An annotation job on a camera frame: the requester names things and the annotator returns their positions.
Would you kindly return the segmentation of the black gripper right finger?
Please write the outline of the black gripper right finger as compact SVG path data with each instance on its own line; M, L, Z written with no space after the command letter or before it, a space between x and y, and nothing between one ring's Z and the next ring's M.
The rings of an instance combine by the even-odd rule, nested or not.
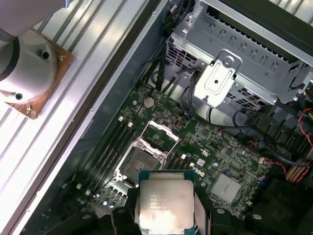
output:
M215 207L202 190L194 191L194 216L198 235L267 235L247 220L240 220L224 208Z

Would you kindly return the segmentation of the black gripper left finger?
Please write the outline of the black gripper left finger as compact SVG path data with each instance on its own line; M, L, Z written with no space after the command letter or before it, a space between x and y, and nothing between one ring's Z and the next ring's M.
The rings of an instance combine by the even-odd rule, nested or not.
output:
M134 212L139 188L128 189L125 206L98 218L93 212L79 212L57 226L59 235L140 235Z

